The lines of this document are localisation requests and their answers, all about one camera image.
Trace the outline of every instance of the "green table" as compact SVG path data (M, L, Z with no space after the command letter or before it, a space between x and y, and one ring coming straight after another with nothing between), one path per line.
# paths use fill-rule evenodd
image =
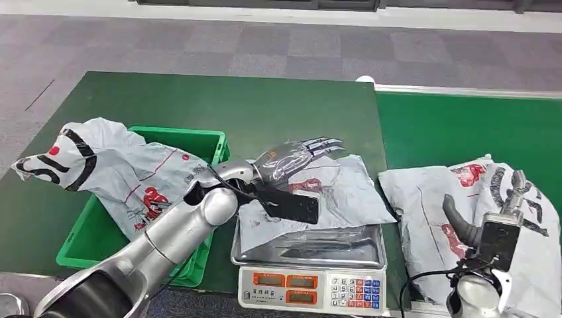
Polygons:
M88 72L22 156L47 151L62 125L94 117L127 126L224 131L231 158L254 158L271 145L313 136L343 138L372 176L386 169L374 92L366 83ZM70 193L40 180L2 180L0 271L65 276L55 256L88 193ZM200 289L235 293L230 262L234 224L215 232ZM393 271L389 306L405 278L395 226L385 229Z
M286 139L337 136L350 153L363 157L372 177L387 167L455 164L491 152L524 169L562 211L555 192L562 172L552 168L562 161L559 96L461 96L475 94L384 86L375 93L371 84L341 81L88 72L23 156L48 150L64 123L94 117L224 131L232 158L255 157ZM10 256L0 260L0 271L72 273L58 266L55 256L89 194L39 180L22 182L14 172L0 180L0 189L0 250ZM200 289L236 291L238 271L229 259L233 231L230 222L215 232ZM397 309L404 260L397 226L385 225L383 232L387 306Z

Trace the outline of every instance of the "table edge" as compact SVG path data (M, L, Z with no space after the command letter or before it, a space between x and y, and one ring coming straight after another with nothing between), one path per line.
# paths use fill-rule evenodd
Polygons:
M442 95L467 95L467 96L493 96L493 97L519 97L519 98L551 98L562 99L562 91L517 91L501 89L480 89L465 87L432 87L410 85L385 85L375 84L375 92L398 93L432 93Z

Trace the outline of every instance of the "orange digital display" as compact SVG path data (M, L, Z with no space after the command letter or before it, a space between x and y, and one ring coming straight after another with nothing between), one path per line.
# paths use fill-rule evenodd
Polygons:
M317 294L314 291L288 290L285 294L287 303L304 303L306 305L316 305Z
M281 274L254 273L254 285L285 287L285 276Z
M289 275L287 287L314 289L318 287L318 276Z

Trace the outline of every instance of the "digital scale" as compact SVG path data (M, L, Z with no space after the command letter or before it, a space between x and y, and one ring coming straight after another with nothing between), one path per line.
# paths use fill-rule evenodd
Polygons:
M231 260L244 308L390 316L380 225L290 233L241 253L237 224Z

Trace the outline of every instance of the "robotic arm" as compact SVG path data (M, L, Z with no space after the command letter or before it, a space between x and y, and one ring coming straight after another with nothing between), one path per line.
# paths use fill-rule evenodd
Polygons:
M468 224L456 210L453 197L445 195L445 215L459 240L471 248L451 279L453 291L447 309L453 318L501 316L512 286L508 271L523 223L520 208L526 182L523 171L515 171L514 189L500 213L484 215L481 227Z
M314 198L281 191L310 162L343 150L336 138L282 144L255 163L232 160L209 167L184 200L143 234L98 265L64 280L38 304L38 318L137 317L170 272L238 208L254 199L271 217L317 223Z

